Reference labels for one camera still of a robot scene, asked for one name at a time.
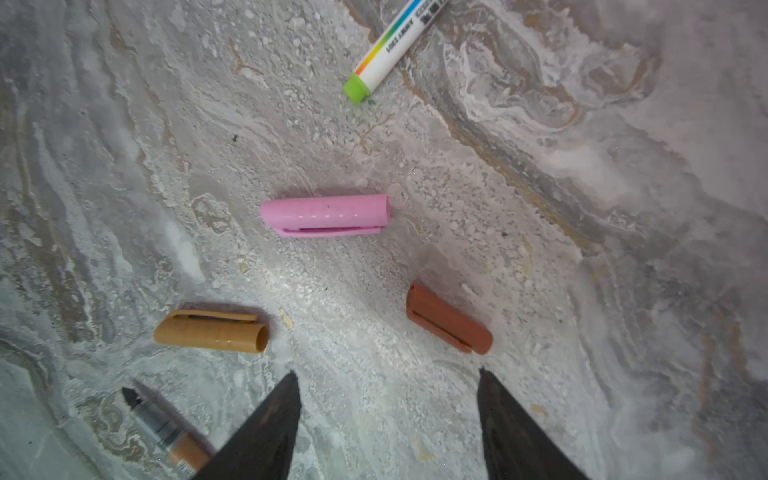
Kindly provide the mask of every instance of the white marker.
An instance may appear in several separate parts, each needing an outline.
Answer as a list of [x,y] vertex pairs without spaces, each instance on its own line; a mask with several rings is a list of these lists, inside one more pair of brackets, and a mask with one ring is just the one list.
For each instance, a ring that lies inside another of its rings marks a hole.
[[349,99],[358,104],[376,90],[446,3],[448,0],[411,0],[376,40],[346,82],[344,92]]

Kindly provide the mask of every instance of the marker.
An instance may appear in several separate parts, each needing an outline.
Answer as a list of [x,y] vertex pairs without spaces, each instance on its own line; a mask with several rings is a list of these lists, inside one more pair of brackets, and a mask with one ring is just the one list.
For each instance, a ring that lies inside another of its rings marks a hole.
[[429,27],[448,0],[411,0],[389,24],[344,86],[359,104],[384,80],[413,42]]
[[123,388],[123,398],[136,423],[163,452],[168,461],[176,465],[188,478],[199,472],[210,460],[210,456],[187,430],[176,423],[154,402],[139,398],[136,390]]

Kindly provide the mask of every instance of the tan pen cap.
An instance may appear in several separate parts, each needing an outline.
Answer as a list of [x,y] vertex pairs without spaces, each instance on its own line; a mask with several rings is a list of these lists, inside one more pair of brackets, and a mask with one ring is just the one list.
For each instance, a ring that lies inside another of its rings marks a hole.
[[493,345],[493,335],[481,323],[442,301],[425,286],[412,283],[406,300],[408,318],[457,349],[485,355]]
[[262,353],[270,331],[255,315],[175,310],[155,329],[154,341],[228,352]]

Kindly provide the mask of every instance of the lime green marker cap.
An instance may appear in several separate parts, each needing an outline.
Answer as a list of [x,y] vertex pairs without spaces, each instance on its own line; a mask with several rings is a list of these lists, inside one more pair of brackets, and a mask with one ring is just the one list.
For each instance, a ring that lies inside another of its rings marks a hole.
[[346,96],[349,97],[351,101],[355,102],[355,104],[360,104],[361,101],[365,100],[366,97],[371,94],[371,91],[368,89],[366,83],[360,80],[360,77],[358,77],[357,74],[352,74],[352,76],[349,77],[349,81],[344,85],[344,93],[346,93]]

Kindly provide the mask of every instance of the pen barrel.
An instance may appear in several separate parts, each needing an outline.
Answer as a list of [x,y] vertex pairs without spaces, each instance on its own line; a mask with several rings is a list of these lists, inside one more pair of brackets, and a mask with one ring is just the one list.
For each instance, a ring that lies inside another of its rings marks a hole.
[[164,451],[184,434],[184,429],[152,402],[142,402],[131,412],[139,428]]
[[169,315],[154,331],[158,343],[228,352],[262,353],[269,338],[263,323],[179,315]]
[[168,452],[168,461],[174,465],[189,465],[195,472],[203,469],[210,460],[208,453],[203,450],[192,435],[184,433]]

